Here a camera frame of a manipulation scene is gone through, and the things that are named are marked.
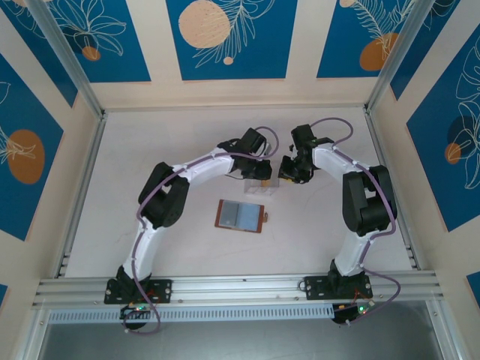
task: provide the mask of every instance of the black joint bracket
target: black joint bracket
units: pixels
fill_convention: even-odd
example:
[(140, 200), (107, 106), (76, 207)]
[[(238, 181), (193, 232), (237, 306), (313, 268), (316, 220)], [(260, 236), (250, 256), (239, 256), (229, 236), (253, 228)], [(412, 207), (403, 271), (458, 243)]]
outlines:
[[(140, 193), (138, 202), (141, 204), (146, 197), (167, 177), (173, 174), (173, 168), (166, 163), (159, 163), (151, 172), (148, 181)], [(171, 227), (182, 216), (185, 201), (187, 201), (190, 184), (186, 178), (176, 176), (166, 183), (170, 186), (167, 192), (160, 189), (142, 210), (142, 216), (151, 222), (154, 229)]]
[[(241, 139), (236, 139), (235, 142), (232, 140), (221, 142), (217, 147), (230, 153), (251, 155), (256, 154), (262, 146), (265, 150), (267, 139), (250, 127)], [(244, 179), (269, 180), (272, 177), (270, 160), (250, 159), (236, 155), (232, 155), (232, 159), (235, 162), (231, 172), (240, 170)]]
[(330, 271), (326, 276), (307, 276), (304, 278), (304, 291), (307, 300), (353, 300), (357, 293), (371, 299), (370, 278), (364, 273), (353, 276), (342, 276), (331, 261)]
[[(152, 280), (150, 277), (140, 281), (140, 285), (148, 298), (154, 304), (169, 304), (172, 294), (172, 281), (167, 279)], [(145, 303), (145, 299), (135, 284), (126, 273), (123, 266), (120, 266), (115, 279), (110, 279), (106, 283), (105, 304), (124, 304)]]
[[(382, 165), (373, 166), (369, 171), (379, 183), (396, 218), (397, 204), (389, 171)], [(375, 194), (367, 197), (365, 189)], [(380, 194), (374, 183), (363, 172), (348, 172), (343, 175), (342, 213), (346, 226), (358, 236), (364, 236), (374, 230), (383, 231), (390, 224), (389, 213)]]

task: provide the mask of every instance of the enclosure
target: enclosure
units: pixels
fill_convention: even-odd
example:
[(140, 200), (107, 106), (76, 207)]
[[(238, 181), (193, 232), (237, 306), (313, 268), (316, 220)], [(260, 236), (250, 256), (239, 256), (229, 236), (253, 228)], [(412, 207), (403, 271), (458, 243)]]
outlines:
[[(0, 0), (1, 358), (477, 359), (479, 14), (476, 0)], [(320, 119), (333, 152), (389, 171), (396, 231), (360, 261), (372, 296), (312, 299), (305, 282), (352, 232), (329, 171), (277, 181), (300, 154), (292, 131)], [(152, 170), (214, 161), (258, 127), (271, 180), (191, 187), (150, 252), (169, 284), (160, 331), (125, 334), (124, 305), (104, 300), (140, 261)], [(220, 226), (221, 200), (261, 206), (258, 230)], [(339, 306), (361, 321), (332, 322)]]

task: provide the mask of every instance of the floral line drawing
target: floral line drawing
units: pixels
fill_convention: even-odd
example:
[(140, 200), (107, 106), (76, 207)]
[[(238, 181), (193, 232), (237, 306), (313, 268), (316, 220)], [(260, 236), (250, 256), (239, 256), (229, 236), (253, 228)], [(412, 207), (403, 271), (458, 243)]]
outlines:
[[(13, 0), (2, 1), (10, 4), (8, 8), (25, 28), (44, 38), (25, 6)], [(116, 36), (125, 32), (127, 23), (104, 15), (104, 0), (52, 0), (46, 6), (75, 53), (93, 62), (101, 58), (100, 50), (123, 55)]]
[(460, 116), (450, 125), (445, 157), (450, 164), (465, 160), (464, 187), (472, 190), (480, 185), (480, 37), (465, 58), (455, 95)]
[(400, 0), (397, 0), (390, 12), (385, 9), (383, 0), (340, 0), (340, 6), (356, 11), (360, 25), (368, 30), (375, 44), (381, 46), (382, 60), (385, 60), (397, 39), (396, 31), (405, 22), (416, 1), (406, 0), (400, 5)]
[(235, 57), (248, 46), (249, 38), (255, 40), (254, 20), (267, 14), (275, 4), (260, 10), (265, 0), (196, 0), (189, 4), (178, 19), (185, 41), (196, 48), (198, 59), (195, 68), (214, 61), (231, 65)]
[[(397, 0), (391, 11), (385, 9), (383, 0), (339, 0), (342, 8), (352, 8), (361, 27), (372, 41), (360, 55), (360, 66), (366, 71), (379, 71), (389, 56), (401, 26), (405, 23), (418, 0)], [(424, 26), (430, 30), (434, 17), (445, 17), (457, 0), (436, 0)]]
[(16, 17), (21, 26), (33, 32), (39, 38), (44, 39), (44, 33), (38, 28), (37, 22), (34, 20), (29, 9), (23, 1), (2, 0), (8, 10)]
[(446, 17), (452, 11), (453, 5), (457, 0), (436, 0), (427, 18), (424, 20), (423, 25), (430, 30), (434, 17)]
[[(0, 105), (2, 105), (7, 98), (10, 86), (11, 84), (8, 82), (0, 82)], [(25, 147), (14, 142), (0, 127), (0, 164), (3, 164), (8, 158), (14, 160), (17, 155), (35, 159), (35, 154), (32, 154), (34, 149), (35, 145)]]

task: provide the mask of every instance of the cable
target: cable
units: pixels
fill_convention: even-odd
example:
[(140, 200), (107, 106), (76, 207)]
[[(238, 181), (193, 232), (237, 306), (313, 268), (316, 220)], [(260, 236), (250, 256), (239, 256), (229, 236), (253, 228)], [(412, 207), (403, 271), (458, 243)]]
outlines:
[(372, 311), (368, 311), (364, 316), (360, 316), (356, 319), (354, 319), (353, 321), (350, 321), (347, 323), (347, 325), (350, 325), (352, 323), (356, 323), (357, 321), (359, 321), (360, 319), (363, 319), (364, 317), (366, 317), (367, 315), (370, 315), (372, 313), (374, 313), (375, 311), (378, 311), (379, 309), (383, 308), (384, 306), (390, 304), (391, 302), (393, 302), (398, 294), (400, 294), (400, 291), (401, 291), (401, 285), (398, 281), (396, 281), (393, 277), (389, 277), (387, 275), (383, 275), (383, 274), (379, 274), (378, 272), (375, 272), (375, 271), (371, 271), (371, 270), (368, 270), (367, 268), (365, 268), (363, 266), (363, 261), (365, 259), (365, 257), (367, 256), (367, 252), (368, 250), (370, 249), (370, 246), (371, 246), (371, 243), (374, 239), (377, 239), (377, 238), (380, 238), (382, 236), (389, 236), (393, 233), (395, 233), (395, 231), (397, 230), (397, 224), (395, 223), (395, 216), (393, 215), (393, 211), (392, 211), (392, 207), (390, 206), (389, 204), (389, 201), (387, 200), (387, 197), (385, 195), (385, 193), (383, 193), (383, 190), (382, 188), (380, 187), (380, 184), (378, 183), (378, 181), (375, 179), (375, 177), (372, 175), (372, 173), (370, 171), (368, 171), (365, 167), (363, 167), (362, 165), (360, 165), (357, 161), (354, 161), (350, 156), (344, 154), (342, 151), (338, 150), (337, 148), (337, 145), (342, 143), (343, 141), (346, 141), (348, 140), (350, 137), (352, 137), (353, 135), (353, 126), (352, 124), (350, 124), (347, 120), (345, 120), (344, 118), (337, 118), (337, 117), (328, 117), (328, 118), (321, 118), (320, 120), (317, 120), (315, 121), (312, 125), (310, 125), (310, 127), (312, 128), (313, 126), (321, 123), (321, 122), (326, 122), (326, 121), (329, 121), (329, 120), (336, 120), (336, 121), (339, 121), (339, 122), (343, 122), (344, 124), (346, 124), (349, 129), (350, 129), (350, 133), (345, 136), (344, 138), (342, 139), (339, 139), (337, 141), (335, 141), (333, 143), (333, 145), (331, 146), (334, 153), (341, 156), (342, 158), (344, 158), (345, 160), (347, 160), (348, 162), (350, 162), (354, 167), (357, 167), (359, 168), (361, 171), (363, 171), (367, 176), (368, 178), (372, 181), (373, 183), (373, 186), (375, 187), (376, 189), (376, 192), (379, 194), (380, 198), (382, 199), (382, 202), (383, 202), (383, 205), (385, 206), (385, 210), (387, 211), (387, 214), (388, 214), (388, 218), (390, 220), (390, 223), (391, 223), (391, 229), (389, 231), (386, 231), (386, 232), (378, 232), (377, 234), (373, 234), (371, 237), (370, 237), (370, 240), (369, 242), (367, 243), (367, 245), (365, 246), (361, 256), (360, 256), (360, 260), (358, 261), (360, 263), (360, 267), (363, 268), (363, 270), (367, 273), (367, 274), (370, 274), (370, 275), (373, 275), (373, 276), (378, 276), (379, 278), (384, 278), (388, 281), (391, 281), (392, 283), (394, 283), (395, 285), (397, 285), (397, 291), (395, 292), (395, 294), (393, 294), (387, 301), (385, 301), (384, 303), (382, 303), (381, 305), (379, 305), (378, 307), (376, 307), (375, 309), (373, 309)]
[(300, 291), (302, 291), (303, 293), (306, 293), (306, 292), (307, 292), (307, 289), (305, 288), (305, 280), (300, 280), (300, 281), (297, 283), (297, 290), (300, 290)]
[[(258, 130), (267, 130), (267, 131), (270, 131), (274, 138), (275, 138), (275, 141), (276, 141), (276, 146), (275, 146), (275, 149), (268, 155), (265, 155), (265, 156), (253, 156), (253, 155), (249, 155), (249, 154), (241, 154), (241, 153), (237, 153), (237, 152), (233, 152), (233, 153), (230, 153), (230, 152), (222, 152), (220, 154), (215, 154), (214, 157), (215, 158), (221, 158), (221, 157), (232, 157), (232, 156), (239, 156), (241, 158), (247, 158), (247, 159), (252, 159), (252, 160), (265, 160), (265, 159), (269, 159), (271, 158), (273, 155), (275, 155), (275, 153), (277, 152), (278, 150), (278, 147), (280, 145), (280, 141), (278, 139), (278, 135), (277, 133), (275, 133), (273, 131), (273, 129), (271, 129), (270, 127), (268, 126), (259, 126), (257, 128), (255, 128), (256, 131)], [(135, 240), (135, 244), (133, 245), (133, 250), (132, 250), (132, 261), (131, 261), (131, 267), (132, 267), (132, 275), (133, 275), (133, 281), (135, 282), (135, 285), (137, 287), (137, 289), (139, 290), (140, 294), (143, 296), (143, 298), (145, 299), (145, 301), (147, 302), (148, 306), (150, 307), (151, 310), (153, 310), (154, 312), (154, 315), (155, 317), (157, 318), (157, 325), (155, 326), (155, 328), (151, 331), (146, 331), (146, 332), (139, 332), (139, 331), (131, 331), (130, 329), (127, 328), (127, 319), (128, 317), (126, 316), (124, 318), (124, 321), (123, 321), (123, 326), (125, 328), (125, 331), (126, 332), (130, 332), (131, 334), (135, 334), (135, 335), (153, 335), (157, 332), (160, 331), (160, 324), (161, 324), (161, 320), (160, 320), (160, 314), (158, 313), (158, 310), (157, 308), (155, 307), (155, 305), (153, 304), (152, 300), (150, 300), (150, 298), (147, 296), (147, 294), (145, 293), (145, 290), (143, 290), (142, 288), (142, 285), (140, 284), (140, 281), (137, 277), (137, 270), (135, 269), (135, 256), (137, 255), (137, 249), (138, 249), (138, 246), (140, 245), (140, 242), (142, 241), (142, 237), (143, 237), (143, 234), (145, 233), (146, 231), (146, 228), (147, 228), (147, 224), (146, 222), (143, 220), (142, 218), (142, 211), (143, 209), (146, 207), (146, 205), (149, 203), (149, 201), (155, 196), (155, 194), (163, 187), (165, 186), (165, 184), (167, 184), (170, 180), (172, 180), (173, 178), (175, 178), (177, 175), (183, 173), (186, 169), (190, 169), (191, 167), (195, 167), (196, 165), (198, 164), (201, 164), (202, 162), (204, 161), (207, 161), (207, 160), (211, 160), (212, 159), (212, 154), (209, 154), (209, 155), (206, 155), (205, 157), (202, 157), (196, 161), (194, 161), (193, 163), (189, 163), (186, 168), (182, 168), (182, 169), (179, 169), (177, 171), (175, 171), (172, 175), (169, 175), (167, 176), (164, 180), (162, 180), (160, 182), (160, 184), (158, 184), (155, 189), (153, 189), (151, 191), (151, 193), (143, 200), (143, 202), (140, 204), (138, 210), (136, 211), (136, 218), (138, 219), (138, 221), (142, 224), (142, 230), (139, 232), (139, 235), (136, 237), (136, 240)]]
[(232, 179), (235, 179), (235, 180), (245, 180), (244, 178), (236, 178), (235, 176), (231, 176), (231, 175), (225, 175), (227, 178), (232, 178)]

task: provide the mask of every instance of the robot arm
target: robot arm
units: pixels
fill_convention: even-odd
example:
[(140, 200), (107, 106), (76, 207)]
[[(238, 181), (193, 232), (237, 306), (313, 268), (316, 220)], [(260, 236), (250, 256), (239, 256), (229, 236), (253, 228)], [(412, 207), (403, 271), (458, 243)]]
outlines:
[(389, 171), (384, 166), (370, 167), (353, 163), (335, 152), (329, 138), (317, 139), (310, 125), (301, 125), (292, 131), (292, 156), (284, 156), (279, 177), (297, 184), (309, 182), (315, 170), (324, 170), (342, 184), (343, 219), (349, 232), (340, 253), (332, 262), (331, 270), (341, 277), (362, 273), (361, 263), (371, 237), (390, 224), (388, 212), (371, 180), (357, 167), (369, 170), (379, 182), (394, 216), (397, 216), (395, 198)]
[(190, 189), (236, 170), (241, 172), (244, 179), (268, 180), (272, 175), (272, 167), (269, 160), (262, 160), (262, 158), (269, 153), (269, 150), (270, 145), (266, 138), (250, 128), (241, 139), (222, 142), (206, 156), (189, 163), (175, 166), (159, 163), (139, 195), (140, 204), (143, 204), (167, 177), (172, 176), (178, 170), (184, 169), (184, 171), (175, 175), (158, 190), (141, 211), (141, 219), (146, 226), (143, 223), (139, 225), (136, 239), (140, 239), (140, 234), (142, 237), (133, 246), (130, 255), (118, 269), (116, 278), (111, 279), (107, 284), (105, 303), (124, 304), (139, 297), (137, 286), (133, 280), (133, 259), (135, 260), (137, 279), (144, 287), (148, 287), (147, 283), (152, 273), (158, 246), (167, 229), (182, 216)]

